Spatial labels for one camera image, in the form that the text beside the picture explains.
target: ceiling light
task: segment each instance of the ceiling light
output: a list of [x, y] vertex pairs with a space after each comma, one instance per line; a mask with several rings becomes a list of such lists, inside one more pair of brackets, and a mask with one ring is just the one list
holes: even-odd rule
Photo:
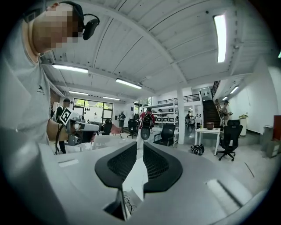
[[218, 62], [224, 62], [227, 50], [227, 28], [224, 15], [215, 16], [216, 34], [218, 39]]
[[118, 98], [110, 98], [110, 97], [105, 97], [105, 96], [103, 98], [108, 98], [108, 99], [120, 101], [120, 99], [118, 99]]
[[234, 93], [238, 88], [239, 88], [239, 86], [236, 86], [236, 87], [230, 92], [230, 94]]
[[66, 70], [71, 70], [71, 71], [76, 71], [76, 72], [81, 72], [81, 73], [88, 73], [88, 69], [83, 69], [83, 68], [79, 68], [79, 67], [66, 66], [66, 65], [60, 65], [60, 64], [53, 64], [52, 66], [55, 69], [66, 69]]
[[133, 84], [133, 83], [124, 81], [124, 80], [119, 79], [119, 78], [116, 79], [116, 82], [122, 83], [122, 84], [125, 84], [125, 85], [129, 85], [129, 86], [134, 87], [134, 88], [137, 88], [137, 89], [141, 89], [141, 88], [142, 88], [142, 86], [139, 86], [139, 85], [136, 85], [136, 84]]
[[87, 93], [82, 93], [82, 92], [77, 92], [77, 91], [68, 91], [69, 93], [72, 94], [84, 94], [84, 95], [88, 95]]

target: black cable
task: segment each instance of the black cable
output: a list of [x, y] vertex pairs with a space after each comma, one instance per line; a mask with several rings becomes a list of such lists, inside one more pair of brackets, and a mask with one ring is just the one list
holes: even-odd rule
[[135, 206], [136, 208], [137, 208], [137, 206], [136, 206], [136, 205], [132, 205], [132, 204], [130, 203], [130, 198], [129, 198], [129, 196], [124, 195], [124, 199], [127, 199], [127, 201], [128, 201], [128, 202], [126, 202], [125, 204], [129, 204], [129, 206], [131, 206], [130, 214], [132, 214], [132, 211], [135, 211], [135, 210], [133, 209], [133, 206]]
[[60, 132], [61, 132], [61, 130], [62, 130], [62, 128], [63, 128], [64, 126], [65, 126], [65, 125], [63, 124], [63, 125], [61, 126], [61, 128], [59, 128], [58, 131], [57, 131], [56, 142], [55, 142], [55, 148], [56, 148], [55, 155], [57, 154], [57, 151], [59, 151], [59, 150], [58, 150], [58, 137], [59, 137]]

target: black backpack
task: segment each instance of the black backpack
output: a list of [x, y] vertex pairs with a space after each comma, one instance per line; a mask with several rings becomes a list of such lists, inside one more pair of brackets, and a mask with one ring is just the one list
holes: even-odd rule
[[147, 112], [145, 112], [145, 116], [144, 116], [144, 120], [142, 122], [142, 126], [143, 127], [151, 127], [152, 126], [152, 117], [151, 117], [151, 113], [148, 114]]
[[202, 144], [193, 145], [193, 146], [191, 146], [191, 152], [195, 155], [201, 156], [204, 153], [204, 146]]

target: black bag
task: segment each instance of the black bag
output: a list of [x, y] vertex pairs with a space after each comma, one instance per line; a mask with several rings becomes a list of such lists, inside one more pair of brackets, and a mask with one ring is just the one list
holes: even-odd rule
[[193, 145], [191, 146], [191, 152], [195, 155], [203, 155], [204, 153], [204, 145], [199, 144], [199, 145]]
[[144, 120], [142, 122], [142, 126], [143, 127], [151, 127], [152, 125], [152, 117], [151, 117], [151, 113], [148, 114], [147, 112], [145, 112], [145, 116], [144, 116]]
[[150, 129], [152, 129], [152, 117], [151, 113], [145, 112], [145, 117], [142, 121], [142, 128], [140, 131], [140, 136], [143, 140], [148, 140], [150, 136]]

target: chair backrest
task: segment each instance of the chair backrest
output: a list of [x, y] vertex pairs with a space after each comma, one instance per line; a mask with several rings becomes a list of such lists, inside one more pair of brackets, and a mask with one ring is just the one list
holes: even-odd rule
[[227, 149], [229, 147], [230, 141], [232, 140], [232, 149], [236, 149], [238, 147], [238, 138], [243, 129], [242, 125], [237, 125], [237, 122], [227, 123], [227, 126], [223, 128], [224, 138], [222, 142], [222, 147]]
[[136, 132], [137, 130], [137, 121], [134, 119], [129, 119], [128, 121], [128, 129], [129, 132], [131, 132], [131, 130], [133, 129], [133, 132]]
[[103, 135], [110, 135], [111, 127], [112, 127], [112, 123], [105, 123], [104, 124], [104, 134]]
[[240, 120], [229, 120], [227, 126], [238, 126], [240, 125]]
[[167, 141], [168, 138], [174, 136], [175, 129], [176, 129], [176, 125], [174, 124], [164, 124], [161, 132], [161, 138]]

